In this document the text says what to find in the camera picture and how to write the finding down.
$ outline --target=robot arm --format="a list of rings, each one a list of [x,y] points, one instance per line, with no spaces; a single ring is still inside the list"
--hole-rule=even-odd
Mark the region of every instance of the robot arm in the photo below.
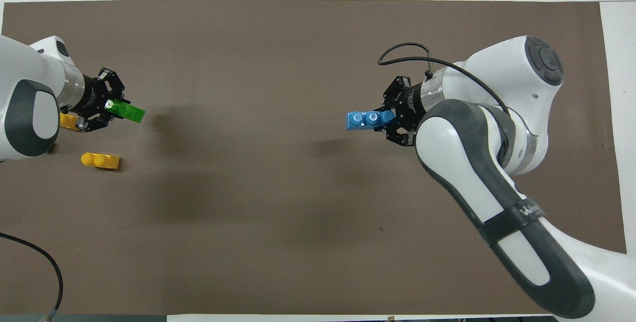
[[[560,321],[633,321],[636,260],[557,230],[510,177],[533,170],[545,156],[550,105],[562,80],[554,51],[536,38],[518,37],[457,66],[487,82],[509,114],[447,68],[412,87],[408,78],[396,78],[377,110],[395,110],[396,117],[372,128],[415,146],[425,170],[539,306]],[[396,129],[407,134],[396,136]]]
[[[84,132],[114,118],[143,116],[123,98],[114,71],[102,69],[97,78],[82,75],[59,37],[26,46],[0,36],[0,62],[0,161],[47,152],[57,138],[59,112],[76,113],[77,128]]]

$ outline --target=black cable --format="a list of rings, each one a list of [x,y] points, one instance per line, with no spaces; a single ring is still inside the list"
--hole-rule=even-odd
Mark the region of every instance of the black cable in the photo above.
[[[57,311],[60,308],[60,304],[62,303],[62,292],[64,290],[64,284],[62,283],[62,273],[60,272],[60,268],[55,262],[55,260],[53,259],[53,257],[48,252],[38,247],[37,245],[34,245],[33,243],[30,243],[26,240],[22,240],[20,238],[16,238],[15,236],[10,236],[9,234],[4,234],[0,232],[0,238],[5,238],[17,243],[21,243],[22,245],[25,245],[27,247],[30,247],[31,249],[34,249],[35,251],[44,255],[46,259],[48,259],[48,261],[51,263],[51,265],[55,269],[55,274],[57,275],[58,290],[57,290],[57,301],[55,302],[55,308],[54,308],[54,310]]]
[[[422,44],[401,43],[401,44],[393,45],[392,47],[388,48],[382,55],[380,55],[380,58],[378,59],[378,65],[384,66],[384,65],[390,65],[390,64],[397,64],[398,62],[405,62],[405,61],[428,61],[428,62],[435,62],[437,64],[448,66],[449,68],[455,69],[459,71],[460,73],[463,73],[464,75],[468,76],[468,78],[470,78],[471,80],[475,81],[478,85],[480,85],[481,88],[485,89],[486,92],[488,92],[488,95],[494,98],[495,101],[497,101],[497,104],[501,106],[502,111],[504,111],[508,116],[510,116],[510,112],[508,111],[506,104],[504,104],[504,101],[502,101],[501,98],[499,98],[497,93],[495,93],[490,87],[488,87],[488,85],[486,85],[482,80],[477,78],[475,75],[471,74],[469,71],[467,71],[464,68],[460,68],[459,66],[453,64],[452,62],[436,59],[434,57],[422,57],[422,56],[400,57],[399,59],[382,61],[386,55],[388,55],[393,50],[400,48],[402,46],[417,46],[418,48],[423,48],[427,53],[430,53],[429,49],[426,46],[423,46]]]

